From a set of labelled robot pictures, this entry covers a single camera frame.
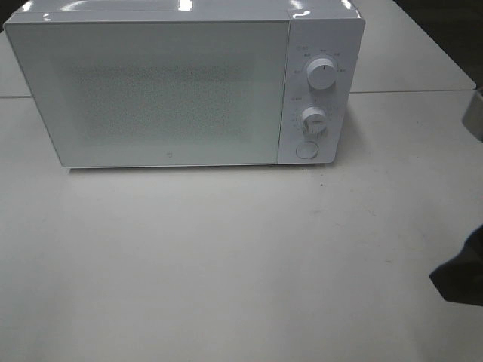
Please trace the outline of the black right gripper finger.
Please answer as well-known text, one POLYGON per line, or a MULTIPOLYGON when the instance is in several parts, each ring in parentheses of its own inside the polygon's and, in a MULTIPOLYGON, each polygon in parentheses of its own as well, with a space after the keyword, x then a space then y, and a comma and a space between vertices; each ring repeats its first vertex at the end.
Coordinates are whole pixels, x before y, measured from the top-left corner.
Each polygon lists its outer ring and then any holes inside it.
POLYGON ((478 89, 472 96, 463 116, 463 126, 480 142, 483 141, 483 96, 478 89))

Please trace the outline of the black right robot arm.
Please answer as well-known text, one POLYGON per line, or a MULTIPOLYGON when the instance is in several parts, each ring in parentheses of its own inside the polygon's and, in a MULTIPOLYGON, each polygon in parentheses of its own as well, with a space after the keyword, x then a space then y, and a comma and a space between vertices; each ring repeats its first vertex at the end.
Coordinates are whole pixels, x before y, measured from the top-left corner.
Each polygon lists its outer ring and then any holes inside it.
MULTIPOLYGON (((463 116, 464 127, 482 141, 482 89, 475 91, 463 116)), ((465 240, 460 252, 429 275, 447 302, 482 305, 482 227, 465 240)))

